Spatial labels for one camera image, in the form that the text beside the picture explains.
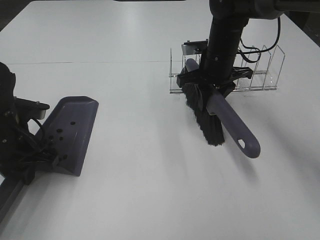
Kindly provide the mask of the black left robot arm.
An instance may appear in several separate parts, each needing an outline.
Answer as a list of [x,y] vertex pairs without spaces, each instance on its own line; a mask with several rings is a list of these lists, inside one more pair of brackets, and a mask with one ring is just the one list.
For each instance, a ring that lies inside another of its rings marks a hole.
[[37,170],[52,166],[58,154],[49,147],[40,123],[49,105],[14,96],[16,75],[0,64],[0,173],[29,185]]

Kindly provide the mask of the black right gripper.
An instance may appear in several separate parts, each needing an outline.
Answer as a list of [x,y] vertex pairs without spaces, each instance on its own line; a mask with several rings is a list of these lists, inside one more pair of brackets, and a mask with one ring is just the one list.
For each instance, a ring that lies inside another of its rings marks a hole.
[[208,97],[213,90],[226,97],[236,88],[234,81],[253,76],[253,70],[249,67],[233,66],[228,69],[220,66],[219,61],[206,68],[204,49],[184,49],[182,56],[184,65],[176,76],[176,84],[187,97]]

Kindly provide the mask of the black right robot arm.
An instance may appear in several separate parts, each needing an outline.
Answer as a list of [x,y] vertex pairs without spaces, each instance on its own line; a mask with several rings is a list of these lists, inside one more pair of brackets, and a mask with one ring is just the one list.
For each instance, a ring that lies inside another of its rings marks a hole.
[[[236,67],[237,56],[247,63],[253,63],[249,55],[262,54],[274,49],[281,36],[281,15],[285,12],[320,11],[318,0],[211,0],[212,14],[209,38],[206,41],[194,41],[201,55],[200,62],[193,59],[185,62],[185,67],[177,76],[176,83],[187,97],[206,96],[213,89],[227,96],[236,88],[239,79],[251,79],[254,71],[249,67]],[[244,28],[250,19],[276,20],[276,39],[268,48],[259,49],[246,46],[242,40]]]

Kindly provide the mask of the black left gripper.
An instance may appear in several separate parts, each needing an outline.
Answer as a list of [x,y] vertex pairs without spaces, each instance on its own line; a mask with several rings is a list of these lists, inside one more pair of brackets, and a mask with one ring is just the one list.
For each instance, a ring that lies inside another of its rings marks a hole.
[[27,123],[0,117],[0,174],[25,185],[34,180],[37,171],[50,171],[57,163],[57,151],[49,148],[44,126],[31,119],[39,126],[40,137],[29,132]]

